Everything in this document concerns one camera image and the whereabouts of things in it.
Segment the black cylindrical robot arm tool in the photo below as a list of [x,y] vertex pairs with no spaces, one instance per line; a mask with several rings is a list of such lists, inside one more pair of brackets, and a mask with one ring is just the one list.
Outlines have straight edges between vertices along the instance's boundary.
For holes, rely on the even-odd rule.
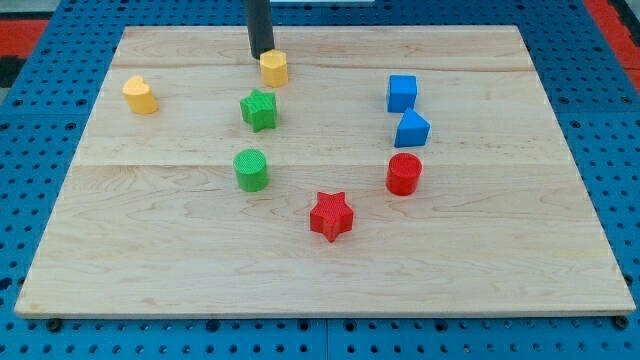
[[259,60],[262,53],[275,48],[271,2],[245,0],[244,6],[251,55]]

